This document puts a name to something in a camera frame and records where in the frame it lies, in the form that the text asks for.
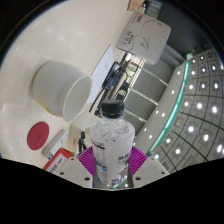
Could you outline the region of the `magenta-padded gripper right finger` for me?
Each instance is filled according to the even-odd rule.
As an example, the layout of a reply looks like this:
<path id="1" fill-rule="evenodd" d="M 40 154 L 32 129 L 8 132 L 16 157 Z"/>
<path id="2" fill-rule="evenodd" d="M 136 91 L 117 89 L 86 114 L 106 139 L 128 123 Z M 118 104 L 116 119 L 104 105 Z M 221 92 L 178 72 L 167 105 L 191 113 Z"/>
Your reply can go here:
<path id="1" fill-rule="evenodd" d="M 128 168 L 129 188 L 144 187 L 169 175 L 169 172 L 154 156 L 148 157 L 136 147 L 131 150 Z"/>

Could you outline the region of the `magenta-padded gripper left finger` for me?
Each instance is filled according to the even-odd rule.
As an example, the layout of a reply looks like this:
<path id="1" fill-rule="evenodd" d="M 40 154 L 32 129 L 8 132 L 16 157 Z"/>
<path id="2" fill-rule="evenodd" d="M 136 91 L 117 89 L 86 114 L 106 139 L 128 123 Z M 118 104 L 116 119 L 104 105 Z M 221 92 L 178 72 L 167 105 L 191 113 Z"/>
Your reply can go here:
<path id="1" fill-rule="evenodd" d="M 56 175 L 84 188 L 93 188 L 96 177 L 93 149 L 89 147 L 78 157 L 70 157 Z"/>

